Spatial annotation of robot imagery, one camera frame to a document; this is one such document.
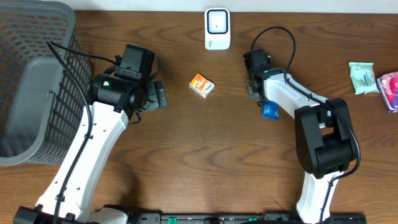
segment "mint green package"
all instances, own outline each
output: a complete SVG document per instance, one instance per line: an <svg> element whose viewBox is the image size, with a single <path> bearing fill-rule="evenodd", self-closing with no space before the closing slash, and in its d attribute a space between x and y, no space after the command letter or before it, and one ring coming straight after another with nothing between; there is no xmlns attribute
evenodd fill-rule
<svg viewBox="0 0 398 224"><path fill-rule="evenodd" d="M348 65L355 94L379 92L374 79L373 63L350 62Z"/></svg>

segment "wooden table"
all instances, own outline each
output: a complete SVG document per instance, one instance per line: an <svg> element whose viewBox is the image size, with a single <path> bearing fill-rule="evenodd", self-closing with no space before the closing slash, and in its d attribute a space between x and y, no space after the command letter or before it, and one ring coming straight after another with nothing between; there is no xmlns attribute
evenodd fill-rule
<svg viewBox="0 0 398 224"><path fill-rule="evenodd" d="M398 114L378 93L355 95L348 62L374 62L376 77L398 70L398 16L371 14L232 13L228 50L204 46L203 13L76 12L85 52L113 58L126 44L144 46L162 60L168 108L142 114L111 152L93 209L106 203L164 213L262 213L291 210L304 171L295 152L293 119L261 117L249 100L242 55L264 28L284 26L297 40L290 73L319 95L342 97L362 150L359 171L339 181L332 212L363 212L368 223L398 219ZM263 35L274 65L292 51L282 31ZM95 73L108 63L92 60ZM188 87L196 73L216 83L203 99ZM0 167L0 220L11 223L21 205L33 207L59 166Z"/></svg>

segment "green connector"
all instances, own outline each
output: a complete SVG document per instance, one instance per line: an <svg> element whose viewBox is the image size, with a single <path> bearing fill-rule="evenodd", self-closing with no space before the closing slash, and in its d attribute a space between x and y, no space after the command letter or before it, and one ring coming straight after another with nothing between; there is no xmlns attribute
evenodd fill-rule
<svg viewBox="0 0 398 224"><path fill-rule="evenodd" d="M177 224L177 218L169 218L169 224Z"/></svg>

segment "white wall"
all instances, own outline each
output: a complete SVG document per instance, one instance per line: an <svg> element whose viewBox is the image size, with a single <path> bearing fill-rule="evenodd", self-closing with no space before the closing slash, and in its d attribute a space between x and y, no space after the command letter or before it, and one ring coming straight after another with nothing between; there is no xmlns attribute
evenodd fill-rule
<svg viewBox="0 0 398 224"><path fill-rule="evenodd" d="M53 0L76 10L398 13L398 0Z"/></svg>

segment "blue wrapper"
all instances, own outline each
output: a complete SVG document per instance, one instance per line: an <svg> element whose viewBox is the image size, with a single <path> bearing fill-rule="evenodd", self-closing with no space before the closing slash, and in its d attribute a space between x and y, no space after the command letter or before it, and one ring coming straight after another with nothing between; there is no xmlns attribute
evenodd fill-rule
<svg viewBox="0 0 398 224"><path fill-rule="evenodd" d="M278 104L273 101L262 102L262 117L270 119L279 119Z"/></svg>

